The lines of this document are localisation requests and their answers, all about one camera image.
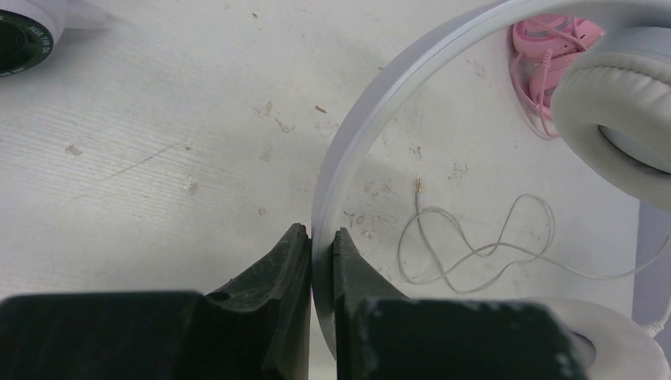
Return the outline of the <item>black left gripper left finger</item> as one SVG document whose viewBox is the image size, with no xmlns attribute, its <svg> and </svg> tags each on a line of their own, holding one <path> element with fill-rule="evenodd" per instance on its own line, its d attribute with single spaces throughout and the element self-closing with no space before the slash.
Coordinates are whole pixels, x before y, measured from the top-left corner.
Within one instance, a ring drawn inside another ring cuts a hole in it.
<svg viewBox="0 0 671 380">
<path fill-rule="evenodd" d="M 306 379 L 310 240 L 292 225 L 209 294 L 32 294 L 1 304 L 4 379 Z"/>
</svg>

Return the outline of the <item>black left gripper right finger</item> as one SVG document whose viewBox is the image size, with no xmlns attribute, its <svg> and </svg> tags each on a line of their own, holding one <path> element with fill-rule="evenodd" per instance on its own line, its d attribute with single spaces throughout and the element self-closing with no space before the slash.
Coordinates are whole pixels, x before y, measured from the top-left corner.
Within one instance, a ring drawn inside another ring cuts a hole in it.
<svg viewBox="0 0 671 380">
<path fill-rule="evenodd" d="M 410 298 L 332 244 L 340 379 L 585 379 L 568 328 L 536 302 Z"/>
</svg>

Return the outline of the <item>pink headphones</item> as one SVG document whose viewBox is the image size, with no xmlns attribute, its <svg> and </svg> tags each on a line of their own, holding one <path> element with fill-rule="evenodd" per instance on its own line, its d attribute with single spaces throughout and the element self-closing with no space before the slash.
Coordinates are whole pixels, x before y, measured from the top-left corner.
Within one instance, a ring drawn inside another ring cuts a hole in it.
<svg viewBox="0 0 671 380">
<path fill-rule="evenodd" d="M 604 35 L 605 30 L 592 21 L 555 13 L 511 26 L 516 56 L 510 65 L 510 78 L 518 99 L 538 116 L 540 126 L 531 126 L 538 137 L 559 137 L 549 125 L 552 95 L 564 71 Z"/>
</svg>

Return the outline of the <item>black white headphones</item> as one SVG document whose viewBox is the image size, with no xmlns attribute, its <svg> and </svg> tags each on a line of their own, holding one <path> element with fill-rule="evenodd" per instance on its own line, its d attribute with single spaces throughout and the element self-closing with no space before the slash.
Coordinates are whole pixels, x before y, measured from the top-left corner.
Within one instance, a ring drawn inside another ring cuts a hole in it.
<svg viewBox="0 0 671 380">
<path fill-rule="evenodd" d="M 2 0 L 1 76 L 41 64 L 67 29 L 101 29 L 107 13 L 80 0 Z"/>
</svg>

